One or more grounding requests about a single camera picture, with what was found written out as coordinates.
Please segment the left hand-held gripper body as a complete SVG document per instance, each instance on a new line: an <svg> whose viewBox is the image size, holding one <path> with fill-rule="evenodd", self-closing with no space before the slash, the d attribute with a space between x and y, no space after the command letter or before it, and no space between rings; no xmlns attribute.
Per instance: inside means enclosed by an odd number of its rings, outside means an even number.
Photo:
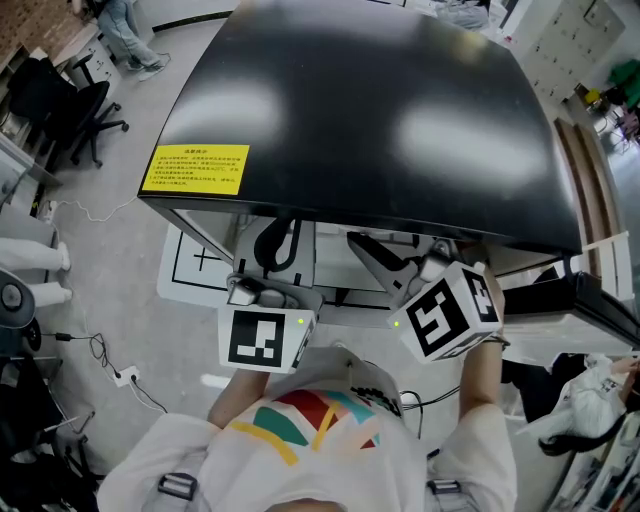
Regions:
<svg viewBox="0 0 640 512"><path fill-rule="evenodd" d="M323 296L306 287L230 275L218 309L219 360L224 366L289 374L311 339Z"/></svg>

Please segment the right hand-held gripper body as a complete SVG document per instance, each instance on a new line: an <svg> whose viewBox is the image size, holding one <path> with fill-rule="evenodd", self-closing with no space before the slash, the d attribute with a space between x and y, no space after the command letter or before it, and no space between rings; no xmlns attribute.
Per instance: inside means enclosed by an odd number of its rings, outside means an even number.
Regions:
<svg viewBox="0 0 640 512"><path fill-rule="evenodd" d="M452 242L404 258L389 276L388 325L421 363L452 359L503 327L481 266L463 263Z"/></svg>

